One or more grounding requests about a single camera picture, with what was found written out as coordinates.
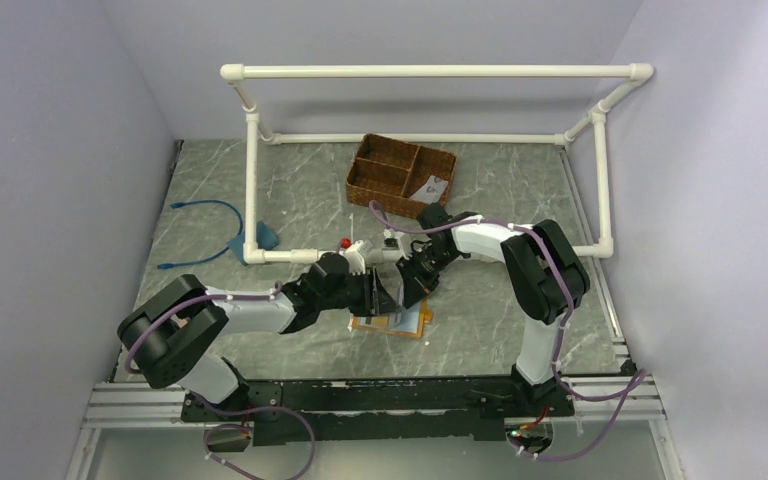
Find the blue credit cards stack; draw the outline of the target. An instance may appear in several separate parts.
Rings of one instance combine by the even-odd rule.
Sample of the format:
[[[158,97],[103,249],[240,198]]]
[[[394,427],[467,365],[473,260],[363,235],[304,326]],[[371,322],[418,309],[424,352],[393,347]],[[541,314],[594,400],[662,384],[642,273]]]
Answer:
[[[424,325],[424,315],[416,312],[376,317],[354,317],[351,323],[353,329],[406,337],[420,337]]]

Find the orange card holder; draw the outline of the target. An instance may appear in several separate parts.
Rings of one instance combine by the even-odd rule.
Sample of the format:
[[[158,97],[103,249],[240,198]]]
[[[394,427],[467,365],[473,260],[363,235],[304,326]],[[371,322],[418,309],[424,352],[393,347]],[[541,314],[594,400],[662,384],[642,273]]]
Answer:
[[[375,317],[353,316],[348,324],[348,329],[350,331],[365,330],[386,335],[421,338],[424,327],[433,320],[433,316],[427,301],[423,300],[397,313]]]

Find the white patterned credit card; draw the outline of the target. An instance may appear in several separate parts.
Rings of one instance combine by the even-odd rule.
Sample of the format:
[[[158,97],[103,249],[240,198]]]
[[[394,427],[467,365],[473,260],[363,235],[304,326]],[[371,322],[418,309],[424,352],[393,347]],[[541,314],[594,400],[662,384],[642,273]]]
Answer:
[[[448,186],[448,180],[431,175],[421,187],[418,187],[417,190],[409,196],[409,199],[426,204],[436,203],[442,199]]]

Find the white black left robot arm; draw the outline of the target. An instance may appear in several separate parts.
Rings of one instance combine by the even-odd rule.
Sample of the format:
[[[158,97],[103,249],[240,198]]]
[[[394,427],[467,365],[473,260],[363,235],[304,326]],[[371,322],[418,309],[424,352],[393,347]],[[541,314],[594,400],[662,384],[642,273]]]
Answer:
[[[229,360],[210,353],[220,337],[296,333],[324,311],[374,317],[399,309],[375,269],[353,273],[345,257],[327,253],[297,279],[266,292],[222,290],[181,275],[126,317],[117,336],[127,352],[125,370],[154,389],[181,386],[232,420],[246,409],[248,384]]]

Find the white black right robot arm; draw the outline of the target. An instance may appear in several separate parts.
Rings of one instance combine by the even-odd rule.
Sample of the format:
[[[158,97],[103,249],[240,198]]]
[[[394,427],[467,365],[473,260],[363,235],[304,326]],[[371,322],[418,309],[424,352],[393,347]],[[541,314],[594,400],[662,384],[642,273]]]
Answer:
[[[570,318],[590,291],[590,277],[559,224],[520,225],[477,213],[450,215],[434,203],[418,216],[416,235],[427,240],[397,261],[402,301],[411,307],[439,285],[457,259],[486,257],[504,264],[520,308],[528,317],[513,370],[522,378],[511,388],[517,411],[534,415],[550,399],[560,374],[560,353]]]

